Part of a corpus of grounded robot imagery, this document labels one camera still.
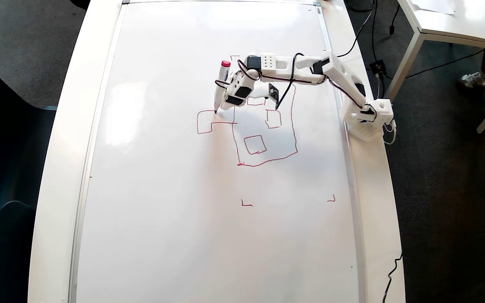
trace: marker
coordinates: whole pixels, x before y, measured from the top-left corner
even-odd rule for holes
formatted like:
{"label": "marker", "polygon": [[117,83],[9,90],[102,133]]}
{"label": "marker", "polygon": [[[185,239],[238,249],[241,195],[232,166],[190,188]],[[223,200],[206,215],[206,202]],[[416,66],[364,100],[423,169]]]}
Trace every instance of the marker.
{"label": "marker", "polygon": [[[227,80],[227,76],[229,76],[229,67],[231,66],[231,62],[223,60],[220,66],[220,72],[218,74],[218,79],[222,81]],[[214,92],[214,113],[216,113],[222,103],[223,97],[223,88],[219,86],[216,87],[216,91]]]}

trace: paper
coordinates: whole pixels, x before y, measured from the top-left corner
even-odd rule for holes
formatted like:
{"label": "paper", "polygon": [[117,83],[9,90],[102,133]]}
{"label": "paper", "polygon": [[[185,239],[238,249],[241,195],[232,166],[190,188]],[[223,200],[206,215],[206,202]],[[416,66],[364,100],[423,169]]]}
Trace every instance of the paper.
{"label": "paper", "polygon": [[422,10],[442,12],[448,15],[456,13],[450,6],[449,0],[411,0],[411,2]]}

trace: whiteboard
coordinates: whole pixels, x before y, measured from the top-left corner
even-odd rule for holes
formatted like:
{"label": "whiteboard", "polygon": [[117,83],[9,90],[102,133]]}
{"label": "whiteboard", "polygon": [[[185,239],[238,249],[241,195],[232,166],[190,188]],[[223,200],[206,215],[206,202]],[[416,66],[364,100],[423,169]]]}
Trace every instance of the whiteboard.
{"label": "whiteboard", "polygon": [[325,50],[318,9],[123,6],[93,126],[73,301],[359,301],[333,88],[295,84],[278,111],[255,99],[211,112],[221,60]]}

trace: whiteboard frame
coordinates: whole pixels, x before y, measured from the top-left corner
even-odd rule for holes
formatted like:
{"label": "whiteboard frame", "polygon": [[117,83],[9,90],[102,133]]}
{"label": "whiteboard frame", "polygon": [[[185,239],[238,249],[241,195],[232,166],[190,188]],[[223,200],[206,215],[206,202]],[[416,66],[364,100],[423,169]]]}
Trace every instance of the whiteboard frame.
{"label": "whiteboard frame", "polygon": [[[315,6],[318,13],[319,23],[321,25],[321,32],[323,33],[323,42],[325,44],[326,50],[332,50],[331,42],[329,38],[329,32],[326,27],[325,18],[323,15],[323,8],[321,4],[317,1],[310,0],[123,0],[121,5],[121,10],[119,11],[119,16],[115,24],[115,29],[113,36],[111,38],[111,44],[108,51],[108,58],[106,60],[106,65],[104,67],[104,73],[102,75],[102,81],[100,85],[100,90],[98,92],[98,99],[96,102],[95,113],[93,116],[93,124],[89,137],[89,144],[87,146],[86,153],[86,163],[83,171],[82,184],[80,188],[80,196],[77,204],[77,216],[74,226],[74,238],[72,244],[71,253],[71,268],[69,275],[69,303],[76,303],[77,297],[77,272],[79,268],[79,258],[80,258],[80,246],[81,246],[81,235],[83,229],[83,219],[85,215],[85,206],[87,201],[87,189],[89,186],[90,171],[93,163],[93,154],[96,145],[96,138],[98,135],[98,127],[100,125],[100,118],[102,113],[102,108],[104,105],[104,98],[106,96],[106,90],[108,87],[108,81],[111,73],[111,66],[113,64],[113,59],[115,58],[115,50],[117,48],[117,43],[119,41],[119,35],[121,33],[121,28],[123,21],[125,19],[125,12],[127,10],[127,5],[134,3],[154,3],[154,2],[265,2],[265,3],[290,3],[290,4],[300,4],[300,5],[312,5]],[[340,110],[342,103],[350,100],[346,100],[344,96],[340,94],[337,88],[333,88],[334,97],[336,101],[336,109],[338,111],[338,117],[341,116]],[[360,203],[358,203],[358,190],[356,187],[356,178],[354,171],[354,164],[352,162],[352,144],[350,143],[350,136],[348,134],[348,128],[346,123],[340,121],[340,127],[342,127],[342,140],[344,148],[345,165],[347,169],[347,178],[349,190],[350,190],[350,200],[352,208],[352,224],[354,228],[354,238],[355,238],[355,251],[356,251],[356,262],[358,268],[358,301],[360,303],[365,303],[366,298],[366,255],[364,250],[364,241],[362,233],[362,215],[360,209]]]}

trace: red line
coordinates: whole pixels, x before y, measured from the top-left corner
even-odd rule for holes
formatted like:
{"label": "red line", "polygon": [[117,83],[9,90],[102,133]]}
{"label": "red line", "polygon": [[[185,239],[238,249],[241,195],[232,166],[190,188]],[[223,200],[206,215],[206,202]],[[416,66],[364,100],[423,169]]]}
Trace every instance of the red line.
{"label": "red line", "polygon": [[200,114],[200,113],[203,113],[203,112],[213,112],[213,111],[214,111],[214,110],[212,110],[212,109],[206,109],[206,110],[204,110],[204,111],[200,111],[200,112],[198,112],[198,117],[197,117],[197,119],[196,119],[196,129],[197,129],[197,131],[198,131],[198,135],[202,135],[202,134],[208,134],[208,133],[212,132],[212,125],[213,125],[213,124],[217,124],[217,123],[224,123],[224,124],[236,124],[235,120],[233,120],[233,122],[211,122],[211,123],[210,123],[210,130],[209,130],[208,132],[202,132],[202,133],[200,133],[200,132],[199,132],[199,114]]}
{"label": "red line", "polygon": [[[243,166],[249,166],[249,167],[257,167],[259,165],[263,165],[263,164],[268,163],[268,162],[271,162],[271,161],[277,161],[277,160],[287,159],[287,158],[291,157],[292,155],[298,153],[297,136],[294,133],[294,123],[293,123],[293,105],[294,105],[294,96],[297,94],[297,86],[293,84],[293,87],[294,87],[294,94],[293,94],[293,100],[291,102],[291,128],[293,129],[294,149],[295,149],[295,152],[292,153],[292,154],[289,154],[289,155],[287,155],[285,157],[277,158],[277,159],[270,159],[270,160],[267,160],[267,161],[265,161],[263,163],[260,163],[260,164],[257,164],[257,165],[248,165],[248,164],[245,164],[245,163],[241,163],[241,157],[240,157],[240,154],[239,154],[239,147],[237,146],[237,140],[235,140],[235,126],[232,124],[231,125],[231,130],[233,131],[233,140],[235,141],[235,146],[237,147],[237,157],[239,158],[238,166],[243,165]],[[233,113],[233,122],[235,122],[235,113]]]}
{"label": "red line", "polygon": [[[265,147],[265,150],[256,151],[255,153],[250,153],[250,150],[248,149],[248,144],[246,144],[246,139],[253,138],[253,137],[260,137],[261,138],[261,142],[263,143],[263,146]],[[263,136],[261,136],[261,135],[249,136],[249,137],[244,138],[243,140],[244,140],[244,145],[246,146],[246,150],[248,151],[248,154],[250,154],[250,155],[261,154],[261,153],[264,153],[264,152],[267,151],[267,146],[265,145],[265,141],[263,141]]]}
{"label": "red line", "polygon": [[254,207],[253,205],[245,205],[245,204],[244,204],[244,201],[242,201],[242,199],[241,199],[241,205],[242,205],[242,206],[251,206],[251,207]]}
{"label": "red line", "polygon": [[[280,111],[277,111],[275,109],[265,109],[265,111],[267,111],[267,121],[265,121],[265,124],[268,126],[269,129],[273,129],[273,128],[278,128],[281,126],[281,112]],[[279,115],[279,126],[276,126],[276,127],[270,127],[269,126],[269,112],[277,112],[278,115]]]}

